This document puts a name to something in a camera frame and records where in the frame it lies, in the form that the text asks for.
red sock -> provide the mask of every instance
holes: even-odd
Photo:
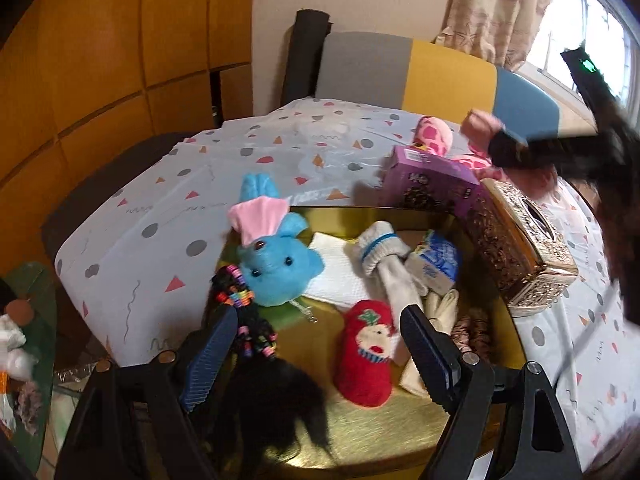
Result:
[[[375,407],[389,398],[393,330],[391,309],[382,301],[359,301],[344,315],[342,356],[334,382],[345,399]]]

pink triangle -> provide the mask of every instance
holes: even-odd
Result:
[[[165,292],[171,292],[176,288],[183,288],[183,287],[184,287],[184,283],[182,282],[182,280],[178,278],[178,276],[174,276],[174,278],[169,282],[169,285],[167,286]]]

blue gripper pad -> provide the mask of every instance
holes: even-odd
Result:
[[[233,307],[226,308],[215,324],[204,346],[187,365],[180,404],[188,412],[204,402],[238,330],[238,315]]]

silver screw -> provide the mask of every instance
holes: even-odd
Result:
[[[173,363],[175,361],[175,352],[171,350],[165,350],[158,356],[158,361],[160,361],[163,365]]]
[[[542,372],[542,366],[535,361],[529,361],[527,363],[527,370],[534,375],[539,375]]]
[[[476,366],[480,362],[480,358],[478,354],[474,354],[473,352],[465,352],[462,354],[462,360],[472,366]]]
[[[111,368],[111,361],[107,359],[100,359],[95,364],[95,371],[97,371],[98,373],[107,372],[108,370],[110,370],[110,368]]]

